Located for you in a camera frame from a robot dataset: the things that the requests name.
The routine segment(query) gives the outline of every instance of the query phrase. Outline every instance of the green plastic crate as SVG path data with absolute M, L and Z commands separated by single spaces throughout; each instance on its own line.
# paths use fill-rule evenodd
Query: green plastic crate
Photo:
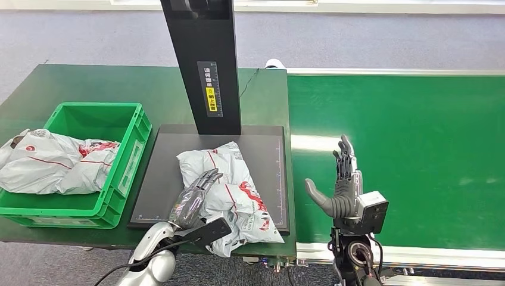
M 0 188 L 0 216 L 25 226 L 116 227 L 152 129 L 142 104 L 65 102 L 44 128 L 77 139 L 121 142 L 104 187 L 87 195 L 15 194 Z

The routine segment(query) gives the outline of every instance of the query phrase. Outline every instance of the black pole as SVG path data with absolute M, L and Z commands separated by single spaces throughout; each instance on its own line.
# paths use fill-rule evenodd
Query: black pole
M 233 0 L 161 0 L 161 6 L 198 133 L 240 135 Z

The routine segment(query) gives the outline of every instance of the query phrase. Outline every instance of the floor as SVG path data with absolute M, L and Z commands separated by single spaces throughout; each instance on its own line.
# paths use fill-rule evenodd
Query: floor
M 505 17 L 237 13 L 238 65 L 505 69 Z M 176 66 L 159 11 L 0 11 L 0 102 L 39 63 Z M 0 243 L 0 286 L 92 285 L 130 251 Z M 114 285 L 117 272 L 102 285 Z M 182 254 L 169 285 L 333 285 L 328 266 L 273 273 Z

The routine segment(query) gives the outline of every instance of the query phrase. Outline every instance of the humanoid robot hand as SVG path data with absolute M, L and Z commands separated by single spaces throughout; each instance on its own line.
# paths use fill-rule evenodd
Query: humanoid robot hand
M 336 182 L 333 197 L 321 193 L 311 179 L 305 179 L 305 190 L 321 209 L 334 219 L 354 217 L 356 200 L 363 193 L 361 171 L 358 170 L 354 148 L 347 136 L 338 142 L 340 152 L 333 151 L 336 159 Z

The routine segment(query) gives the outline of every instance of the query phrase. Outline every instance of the white package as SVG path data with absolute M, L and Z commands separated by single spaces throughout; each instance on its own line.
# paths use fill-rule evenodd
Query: white package
M 232 233 L 207 247 L 210 252 L 230 257 L 232 250 L 246 243 L 284 242 L 235 142 L 214 150 L 183 152 L 177 158 L 185 187 L 207 170 L 218 168 L 223 173 L 206 193 L 200 216 L 209 219 L 222 215 Z
M 78 140 L 46 129 L 25 130 L 0 148 L 0 187 L 25 194 L 100 191 L 119 143 Z

